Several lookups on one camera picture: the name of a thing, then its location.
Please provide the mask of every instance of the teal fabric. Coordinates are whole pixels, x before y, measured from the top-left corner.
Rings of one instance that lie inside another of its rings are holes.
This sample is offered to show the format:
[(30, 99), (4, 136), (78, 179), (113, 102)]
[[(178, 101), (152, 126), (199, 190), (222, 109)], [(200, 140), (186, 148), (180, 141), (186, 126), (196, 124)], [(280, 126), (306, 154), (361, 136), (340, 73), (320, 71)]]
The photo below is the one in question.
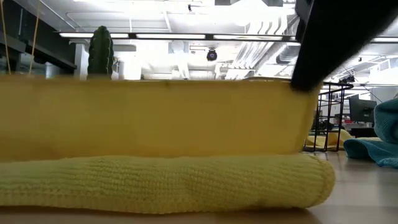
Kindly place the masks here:
[(349, 139), (344, 142), (347, 157), (398, 169), (398, 98), (377, 105), (374, 121), (374, 131), (382, 141)]

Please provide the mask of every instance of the wooden floor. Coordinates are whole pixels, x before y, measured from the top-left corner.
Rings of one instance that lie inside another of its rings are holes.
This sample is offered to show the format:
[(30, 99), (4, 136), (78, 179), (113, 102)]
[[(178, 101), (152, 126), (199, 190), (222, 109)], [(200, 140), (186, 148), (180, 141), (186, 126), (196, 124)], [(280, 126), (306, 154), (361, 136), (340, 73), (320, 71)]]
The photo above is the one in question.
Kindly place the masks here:
[(0, 209), (0, 223), (398, 223), (398, 170), (380, 168), (372, 162), (348, 160), (344, 152), (317, 155), (333, 164), (337, 180), (331, 197), (323, 205), (309, 210), (148, 217), (79, 210), (8, 208)]

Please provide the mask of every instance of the ceiling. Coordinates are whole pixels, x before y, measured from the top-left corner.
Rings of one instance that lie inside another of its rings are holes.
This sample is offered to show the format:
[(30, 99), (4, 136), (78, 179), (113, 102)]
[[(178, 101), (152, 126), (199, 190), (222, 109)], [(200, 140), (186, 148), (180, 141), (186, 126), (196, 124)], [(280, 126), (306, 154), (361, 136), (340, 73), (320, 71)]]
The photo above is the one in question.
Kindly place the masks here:
[[(36, 13), (37, 0), (15, 1), (31, 13)], [(230, 6), (218, 6), (216, 1), (219, 0), (41, 0), (40, 18), (62, 32), (93, 32), (99, 26), (106, 26), (111, 32), (244, 34), (254, 30), (255, 34), (285, 34), (287, 29), (280, 18), (285, 18), (286, 22), (290, 22), (295, 16), (294, 4), (285, 4), (281, 11), (280, 7), (268, 7), (261, 0), (240, 0)], [(192, 5), (192, 12), (188, 10), (188, 4)], [(294, 35), (295, 28), (291, 28), (289, 34)], [(398, 36), (398, 21), (391, 25), (383, 35)], [(166, 41), (117, 40), (115, 44), (137, 46), (137, 52), (130, 56), (137, 57), (139, 54), (142, 73), (145, 75), (172, 73), (173, 70), (178, 70), (178, 58), (170, 54)], [(264, 64), (256, 68), (262, 74), (289, 76), (294, 68), (294, 61), (283, 65), (277, 64), (276, 54), (273, 55), (273, 52), (270, 52), (272, 43), (247, 46), (242, 42), (193, 41), (188, 44), (189, 46), (203, 46), (204, 49), (215, 48), (219, 55), (217, 62), (208, 62), (205, 58), (206, 51), (197, 50), (195, 54), (189, 51), (185, 59), (189, 70), (214, 72), (217, 63), (237, 62), (239, 56), (242, 55), (245, 59), (241, 62), (243, 65), (254, 64), (254, 59), (260, 59), (256, 58), (257, 55), (264, 58), (267, 54), (267, 60), (263, 60)], [(281, 48), (274, 45), (274, 50), (278, 54)], [(354, 69), (368, 61), (395, 54), (398, 54), (396, 45), (372, 44), (348, 61), (345, 68)], [(327, 52), (320, 57), (325, 57), (327, 60)], [(345, 69), (341, 68), (333, 75), (344, 75), (344, 72)]]

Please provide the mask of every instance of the cactus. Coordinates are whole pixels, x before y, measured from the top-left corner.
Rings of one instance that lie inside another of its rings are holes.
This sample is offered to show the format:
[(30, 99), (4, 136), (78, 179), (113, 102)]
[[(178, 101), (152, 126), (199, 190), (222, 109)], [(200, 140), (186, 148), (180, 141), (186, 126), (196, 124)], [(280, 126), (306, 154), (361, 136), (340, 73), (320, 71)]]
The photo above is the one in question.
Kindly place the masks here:
[(113, 66), (113, 41), (111, 34), (105, 26), (99, 27), (90, 41), (90, 54), (88, 58), (88, 76), (112, 75)]

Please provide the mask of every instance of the yellow microfiber cloth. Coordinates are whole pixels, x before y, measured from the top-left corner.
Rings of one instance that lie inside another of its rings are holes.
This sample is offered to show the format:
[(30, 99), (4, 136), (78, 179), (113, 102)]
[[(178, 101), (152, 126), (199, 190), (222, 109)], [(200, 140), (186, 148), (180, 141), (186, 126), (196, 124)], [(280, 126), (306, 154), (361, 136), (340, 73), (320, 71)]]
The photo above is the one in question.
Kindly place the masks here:
[(332, 166), (284, 156), (107, 156), (0, 163), (0, 206), (87, 208), (132, 213), (307, 208), (335, 183)]

